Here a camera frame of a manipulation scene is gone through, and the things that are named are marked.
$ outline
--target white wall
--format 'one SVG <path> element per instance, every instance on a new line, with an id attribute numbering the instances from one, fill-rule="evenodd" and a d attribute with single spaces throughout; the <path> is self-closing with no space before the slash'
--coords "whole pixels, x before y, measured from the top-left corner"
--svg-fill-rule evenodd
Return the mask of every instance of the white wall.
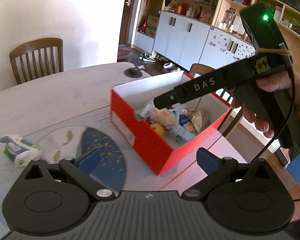
<path id="1" fill-rule="evenodd" d="M 9 53 L 43 37 L 64 41 L 64 70 L 117 61 L 124 0 L 0 0 L 0 91 L 16 85 Z"/>

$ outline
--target sticker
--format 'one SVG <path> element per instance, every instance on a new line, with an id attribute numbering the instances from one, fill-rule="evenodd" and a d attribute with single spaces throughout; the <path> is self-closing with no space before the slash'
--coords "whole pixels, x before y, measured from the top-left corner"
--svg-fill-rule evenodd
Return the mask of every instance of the sticker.
<path id="1" fill-rule="evenodd" d="M 133 146 L 136 136 L 130 131 L 130 129 L 125 125 L 125 123 L 117 116 L 117 114 L 112 111 L 112 122 L 117 126 L 119 131 L 125 137 L 127 142 Z"/>
<path id="2" fill-rule="evenodd" d="M 270 69 L 270 66 L 268 64 L 268 61 L 267 61 L 267 57 L 264 56 L 260 59 L 257 60 L 257 63 L 256 63 L 256 70 L 257 72 L 260 74 L 260 73 L 263 73 L 264 71 L 267 71 Z"/>

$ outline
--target barcode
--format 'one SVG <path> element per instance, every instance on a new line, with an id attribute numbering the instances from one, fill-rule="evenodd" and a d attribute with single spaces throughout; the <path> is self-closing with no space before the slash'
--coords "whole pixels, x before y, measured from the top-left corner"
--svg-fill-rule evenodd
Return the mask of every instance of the barcode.
<path id="1" fill-rule="evenodd" d="M 10 142 L 8 143 L 8 146 L 11 150 L 13 150 L 14 152 L 17 152 L 19 150 L 22 150 L 22 147 L 20 147 L 19 145 L 13 143 L 13 142 Z"/>

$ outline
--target metal screw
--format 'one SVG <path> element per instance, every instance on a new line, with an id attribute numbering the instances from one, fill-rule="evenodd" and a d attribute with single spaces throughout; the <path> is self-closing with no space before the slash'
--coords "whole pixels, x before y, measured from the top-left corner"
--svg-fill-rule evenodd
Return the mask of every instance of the metal screw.
<path id="1" fill-rule="evenodd" d="M 99 189 L 97 191 L 98 197 L 110 197 L 112 195 L 112 191 L 109 189 Z"/>
<path id="2" fill-rule="evenodd" d="M 194 188 L 187 189 L 184 193 L 187 197 L 197 197 L 200 195 L 200 191 Z"/>

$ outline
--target rug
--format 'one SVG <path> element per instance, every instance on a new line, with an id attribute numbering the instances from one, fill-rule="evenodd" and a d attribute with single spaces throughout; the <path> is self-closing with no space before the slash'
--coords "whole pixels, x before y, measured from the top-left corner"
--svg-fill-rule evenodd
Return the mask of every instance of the rug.
<path id="1" fill-rule="evenodd" d="M 118 49 L 118 59 L 136 54 L 136 52 L 129 46 L 122 46 Z"/>

